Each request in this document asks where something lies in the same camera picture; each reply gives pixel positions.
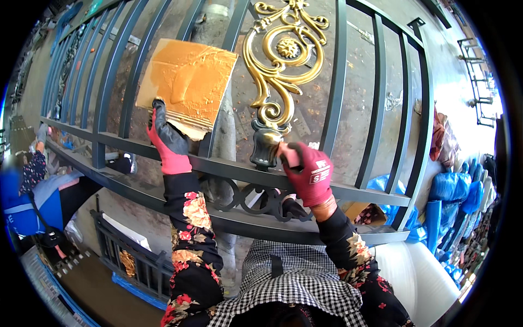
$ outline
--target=open cardboard box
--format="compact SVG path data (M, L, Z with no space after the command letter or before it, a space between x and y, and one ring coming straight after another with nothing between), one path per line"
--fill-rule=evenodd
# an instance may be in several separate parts
M368 206L373 205L376 208L376 212L378 213L377 217L373 217L372 221L369 225L383 225L387 221L387 216L385 213L381 210L381 208L376 204L371 204L369 202L354 202L349 201L346 202L342 206L342 211L345 213L345 215L350 219L352 223L356 221L356 217Z

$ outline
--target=concrete floor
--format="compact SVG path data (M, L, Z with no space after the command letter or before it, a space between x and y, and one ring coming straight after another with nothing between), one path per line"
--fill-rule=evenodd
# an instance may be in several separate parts
M277 6L282 5L281 1L276 0L266 2ZM460 158L479 157L482 153L493 153L494 130L489 127L476 125L474 109L465 104L466 101L472 97L472 89L467 77L465 65L457 59L460 53L457 40L464 38L464 34L452 15L446 12L447 18L452 24L452 28L447 30L435 17L431 16L417 0L397 0L393 2L370 0L369 2L404 26L416 17L420 17L426 22L422 30L426 36L425 45L432 67L434 100L437 101L436 108L439 112L448 115L450 121L453 123L454 133L461 146ZM132 34L134 36L141 38L158 3L159 0L150 0L146 5L137 25L133 29ZM159 38L176 37L189 3L190 2L171 2L164 16L162 25L153 39L151 49L154 49ZM302 96L294 95L294 99L299 100L299 104L296 104L295 114L295 118L298 118L298 121L295 123L295 126L293 126L294 129L288 136L287 141L301 140L308 144L309 142L319 142L320 140L332 75L335 45L334 5L334 0L318 0L311 2L311 5L307 9L311 15L323 15L327 17L331 22L331 28L325 32L328 44L324 48L326 56L324 70L314 82L301 86L303 91ZM131 3L127 3L124 12L116 23L116 27L120 26L130 6ZM362 30L372 32L372 21L370 17L351 7L347 8L347 14L348 20L351 23ZM73 24L79 21L80 18L80 15L75 17ZM252 25L252 22L253 18L247 13L242 30L246 31ZM384 33L387 61L386 92L387 94L392 93L393 97L396 98L402 90L402 67L399 41L397 36L388 28L385 28ZM28 126L38 126L43 87L51 62L49 50L54 37L55 31L50 32L43 46L36 51L33 57L28 84L18 113L24 117ZM94 46L95 51L97 51L100 37L101 34L96 40ZM240 37L236 47L236 52L240 57L242 41L243 38ZM347 43L347 78L344 107L333 153L333 162L336 167L333 180L339 183L353 185L359 171L370 123L374 87L374 48L367 41L361 39L360 34L350 27ZM98 67L95 88L90 100L89 128L92 127L92 117L98 93L97 86L100 83L101 73L105 66L107 53L111 45L112 41L109 41L104 49L104 55ZM129 76L129 67L132 64L136 50L137 46L128 43L127 49L119 64L117 79L112 91L111 112L108 121L109 132L117 132L118 129L122 98ZM142 77L151 54L152 51L150 51L147 56L144 69L142 70ZM87 63L88 68L90 67L93 57L94 53L90 54ZM414 99L418 99L421 95L421 89L419 61L416 56L412 56L412 63L414 77L412 93ZM85 85L86 79L87 74L85 74L82 80L82 85ZM253 112L253 109L249 108L249 104L251 99L254 98L256 88L254 84L252 84L252 79L245 68L242 58L238 60L233 72L232 90L233 103L236 108L236 156L238 161L249 162L248 158L252 151L250 121L251 113ZM83 94L81 93L78 103L81 103L82 100ZM401 106L385 112L383 132L371 178L390 172L398 139L400 117ZM147 121L148 114L146 110L135 108L131 119L131 138L143 141L148 140L145 133ZM408 182L408 177L412 170L418 138L418 128L419 115L413 114L408 155L400 175L400 180L404 184ZM439 163L431 162L428 158L427 160L428 164L422 189L416 200L416 205L420 211L425 207L433 176L442 170ZM138 170L138 179L159 187L162 186L159 162L138 157ZM102 210L113 219L147 237L153 252L159 253L161 250L168 253L170 252L168 217L130 202L106 189L101 190L99 194ZM84 234L84 242L86 245L93 248L94 251L99 254L93 220L88 213L89 210L93 208L95 208L94 197L87 201L78 212L78 225ZM248 240L242 241L242 244L244 244L244 246L240 246L240 249L237 249L242 252L239 254L238 260L241 260L244 256L249 242Z

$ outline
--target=gold spiral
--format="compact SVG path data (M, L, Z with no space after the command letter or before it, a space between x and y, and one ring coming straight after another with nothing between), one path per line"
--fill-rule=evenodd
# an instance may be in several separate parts
M243 43L243 58L249 73L254 79L258 90L251 107L258 109L257 118L265 126L278 130L283 136L290 132L290 121L294 115L294 101L290 93L302 95L298 87L315 79L322 70L324 51L327 44L325 30L329 26L323 16L309 16L304 10L309 4L305 0L286 0L283 8L276 8L263 2L254 5L260 15L267 16L254 21L253 27L247 33ZM267 30L275 20L280 19L282 25L270 29L262 39L263 52L271 61L272 67L259 62L253 54L254 37ZM296 38L285 36L279 40L276 53L272 48L275 38L283 33L293 33ZM301 75L285 75L286 67L305 65L316 49L316 61L312 68ZM269 101L272 86L283 100L283 109L276 102Z

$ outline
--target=gold paint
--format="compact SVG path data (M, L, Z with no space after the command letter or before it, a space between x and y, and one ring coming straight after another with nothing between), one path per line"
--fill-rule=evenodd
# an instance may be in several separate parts
M237 58L235 53L205 44L160 39L136 106L152 112L153 99L164 99L167 120L185 125L181 129L187 135L201 139L212 131Z
M120 252L120 261L122 261L124 267L126 268L127 277L134 277L134 257L130 255L127 251L123 250L122 252Z
M329 26L327 18L323 16L309 16L303 9L309 4L305 0L287 0L283 8L258 2L254 5L256 12L267 16L254 21L254 26L249 30L243 42L243 58L245 65L254 79L258 89L257 97L251 104L258 109L257 116L265 126L278 130L283 136L290 132L290 120L294 115L294 101L290 93L302 95L298 87L315 79L322 69L324 60L323 46L327 44L325 30ZM282 25L268 31L262 40L263 52L271 61L272 67L267 67L259 62L253 54L254 37L280 19ZM282 33L294 33L295 38L285 37L277 45L279 55L271 48L274 38ZM302 66L311 58L312 49L316 49L316 61L312 68L297 76L284 75L286 66ZM270 97L269 85L272 86L283 100L283 110L276 102L268 102Z

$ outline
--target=pink and black glove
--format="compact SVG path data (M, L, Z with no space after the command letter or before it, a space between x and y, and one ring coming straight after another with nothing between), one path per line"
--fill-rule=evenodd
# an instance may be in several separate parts
M331 175L334 165L322 151L311 149L302 142L281 143L278 151L283 169L303 200L304 207L314 207L326 202L332 195ZM294 166L295 157L299 164Z
M153 108L147 135L162 158L162 172L165 175L190 173L192 166L187 156L187 142L182 133L165 119L165 103L154 99Z

